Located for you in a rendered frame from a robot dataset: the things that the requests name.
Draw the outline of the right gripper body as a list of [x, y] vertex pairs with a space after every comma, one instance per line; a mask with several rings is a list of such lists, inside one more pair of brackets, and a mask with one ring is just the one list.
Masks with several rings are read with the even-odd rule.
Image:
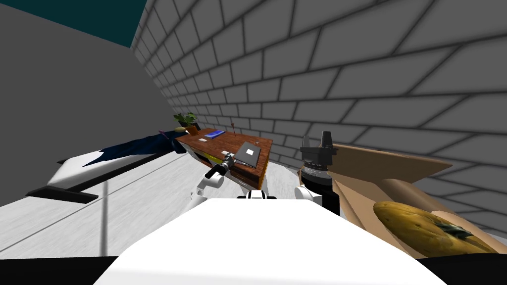
[[304, 166], [327, 167], [333, 164], [333, 156], [337, 154], [333, 146], [327, 147], [300, 147]]

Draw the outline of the brown wooden desk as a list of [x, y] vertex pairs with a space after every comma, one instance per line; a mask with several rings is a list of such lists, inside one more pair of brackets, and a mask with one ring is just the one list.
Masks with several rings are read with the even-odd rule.
[[221, 163], [227, 152], [238, 154], [244, 143], [253, 145], [253, 148], [249, 147], [248, 149], [254, 155], [258, 155], [256, 163], [249, 164], [242, 160], [240, 164], [234, 164], [226, 176], [248, 190], [262, 189], [273, 140], [238, 134], [235, 131], [225, 131], [225, 133], [213, 139], [207, 137], [215, 130], [213, 128], [203, 128], [194, 136], [187, 134], [176, 140], [191, 156], [208, 167]]

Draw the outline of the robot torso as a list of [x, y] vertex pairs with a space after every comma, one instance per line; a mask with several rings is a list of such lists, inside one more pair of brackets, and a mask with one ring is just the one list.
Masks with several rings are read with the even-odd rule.
[[109, 198], [94, 285], [446, 285], [407, 253], [307, 200]]

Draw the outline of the yellow brown squash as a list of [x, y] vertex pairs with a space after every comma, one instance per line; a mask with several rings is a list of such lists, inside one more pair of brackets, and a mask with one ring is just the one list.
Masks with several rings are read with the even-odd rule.
[[379, 201], [373, 211], [398, 239], [428, 258], [498, 252], [463, 227], [410, 205]]

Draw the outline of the white bed with blue blanket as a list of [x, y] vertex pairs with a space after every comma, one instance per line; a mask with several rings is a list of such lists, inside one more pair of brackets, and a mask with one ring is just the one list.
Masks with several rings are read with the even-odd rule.
[[99, 151], [62, 160], [46, 186], [28, 192], [30, 197], [87, 204], [98, 198], [85, 190], [142, 166], [170, 152], [186, 150], [177, 141], [187, 131], [159, 131], [159, 134], [113, 145]]

